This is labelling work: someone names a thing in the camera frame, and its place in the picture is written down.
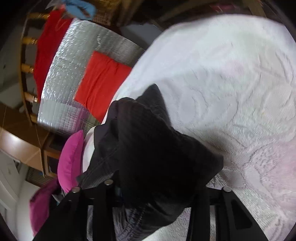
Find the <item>magenta pillow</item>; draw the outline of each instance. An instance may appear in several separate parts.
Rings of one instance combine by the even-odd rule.
[[[30,199],[30,221],[35,236],[49,216],[49,202],[52,193],[59,187],[58,179],[55,178],[40,188]]]
[[[57,177],[62,189],[67,193],[77,186],[76,177],[81,174],[83,139],[82,130],[71,135],[59,157]]]

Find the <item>metal bolt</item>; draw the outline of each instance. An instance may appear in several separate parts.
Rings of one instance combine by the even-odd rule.
[[[80,192],[80,187],[73,187],[73,188],[71,189],[71,192],[73,192],[73,193]]]
[[[107,179],[106,181],[104,181],[104,184],[109,186],[109,185],[113,184],[113,180],[112,179]]]
[[[228,187],[228,186],[225,186],[222,189],[223,189],[224,192],[231,192],[232,191],[231,188]]]

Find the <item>blue object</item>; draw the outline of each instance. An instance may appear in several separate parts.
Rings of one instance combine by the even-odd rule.
[[[82,20],[92,20],[96,14],[96,7],[81,0],[63,0],[68,13]]]

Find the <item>white bedspread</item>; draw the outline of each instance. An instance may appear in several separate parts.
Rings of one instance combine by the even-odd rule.
[[[295,70],[296,43],[283,25],[221,15],[165,31],[113,100],[156,83],[172,126],[223,154],[209,186],[230,186],[267,238],[282,241],[296,222]],[[89,144],[84,163],[92,152]],[[146,240],[185,240],[189,215]]]

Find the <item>silver bubble wrap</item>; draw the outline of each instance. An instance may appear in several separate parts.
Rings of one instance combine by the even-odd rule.
[[[86,133],[98,124],[89,111],[74,100],[94,50],[131,67],[144,52],[107,28],[75,18],[48,71],[40,101],[39,124],[65,135],[80,129]]]

